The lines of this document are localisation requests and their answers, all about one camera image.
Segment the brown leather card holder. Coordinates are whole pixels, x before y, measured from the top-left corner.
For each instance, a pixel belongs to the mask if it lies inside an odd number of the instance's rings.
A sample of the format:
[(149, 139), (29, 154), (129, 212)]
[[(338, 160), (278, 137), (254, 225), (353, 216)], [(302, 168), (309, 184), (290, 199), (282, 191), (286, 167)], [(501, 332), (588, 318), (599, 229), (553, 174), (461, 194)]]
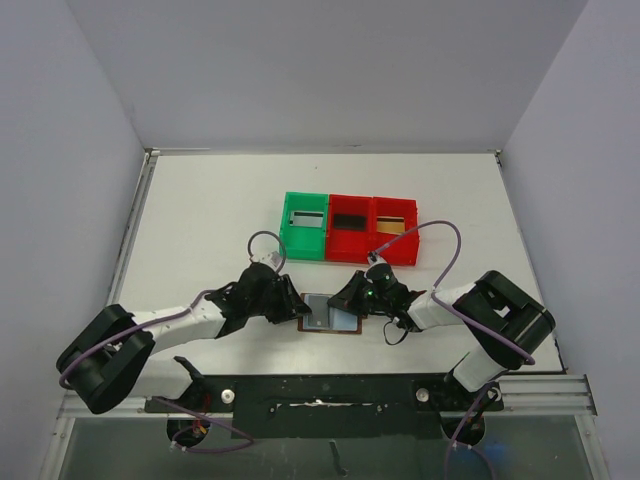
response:
[[(305, 302), (305, 297), (308, 294), (318, 293), (305, 293), (302, 295), (302, 299)], [(298, 331), (302, 333), (328, 333), (328, 334), (344, 334), (344, 335), (359, 335), (362, 333), (362, 317), (353, 315), (351, 313), (343, 312), (329, 307), (330, 315), (330, 328), (328, 330), (310, 330), (305, 329), (303, 326), (303, 320), (301, 317), (298, 319)]]

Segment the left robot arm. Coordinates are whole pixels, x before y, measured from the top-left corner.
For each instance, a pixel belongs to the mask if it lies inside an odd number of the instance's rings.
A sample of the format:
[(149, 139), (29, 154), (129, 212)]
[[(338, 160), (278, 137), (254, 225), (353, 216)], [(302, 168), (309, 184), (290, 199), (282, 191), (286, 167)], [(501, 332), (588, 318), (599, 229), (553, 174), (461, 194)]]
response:
[(59, 356), (59, 384), (75, 391), (92, 413), (102, 414), (129, 396), (158, 352), (223, 338), (254, 317), (280, 324), (310, 312), (289, 275), (254, 262), (237, 281), (203, 290), (183, 307), (150, 312), (104, 307)]

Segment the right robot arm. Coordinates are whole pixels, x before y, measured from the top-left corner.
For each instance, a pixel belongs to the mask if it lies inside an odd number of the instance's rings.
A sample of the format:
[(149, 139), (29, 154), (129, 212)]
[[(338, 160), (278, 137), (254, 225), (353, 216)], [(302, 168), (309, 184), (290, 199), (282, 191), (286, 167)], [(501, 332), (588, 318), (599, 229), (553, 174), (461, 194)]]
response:
[(534, 364), (533, 353), (556, 327), (544, 306), (495, 270), (459, 288), (417, 291), (378, 263), (357, 271), (328, 305), (356, 316), (385, 316), (408, 333), (466, 326), (477, 346), (445, 384), (446, 399), (459, 409), (478, 401), (481, 388), (502, 374)]

